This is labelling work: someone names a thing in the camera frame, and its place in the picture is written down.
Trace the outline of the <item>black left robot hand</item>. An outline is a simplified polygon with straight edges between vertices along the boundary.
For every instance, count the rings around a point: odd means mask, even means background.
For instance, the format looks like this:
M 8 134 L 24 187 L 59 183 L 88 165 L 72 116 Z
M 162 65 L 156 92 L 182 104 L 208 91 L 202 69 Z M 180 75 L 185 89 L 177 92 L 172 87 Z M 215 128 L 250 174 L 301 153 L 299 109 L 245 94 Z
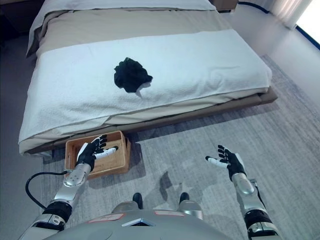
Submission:
M 119 149 L 118 146 L 105 148 L 106 145 L 106 134 L 96 137 L 91 142 L 85 142 L 77 155 L 76 165 L 88 164 L 90 166 L 90 172 L 92 172 L 95 167 L 96 160 L 110 156 Z

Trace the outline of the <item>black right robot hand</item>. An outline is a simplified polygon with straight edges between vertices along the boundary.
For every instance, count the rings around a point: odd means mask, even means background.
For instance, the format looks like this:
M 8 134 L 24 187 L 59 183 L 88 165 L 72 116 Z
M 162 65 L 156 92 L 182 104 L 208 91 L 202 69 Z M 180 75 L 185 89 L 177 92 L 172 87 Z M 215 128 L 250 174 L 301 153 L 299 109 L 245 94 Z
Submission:
M 223 145 L 217 146 L 217 153 L 219 158 L 206 156 L 205 160 L 218 167 L 227 169 L 229 179 L 231 181 L 232 177 L 236 174 L 244 174 L 245 176 L 247 175 L 239 154 L 231 152 L 227 147 Z

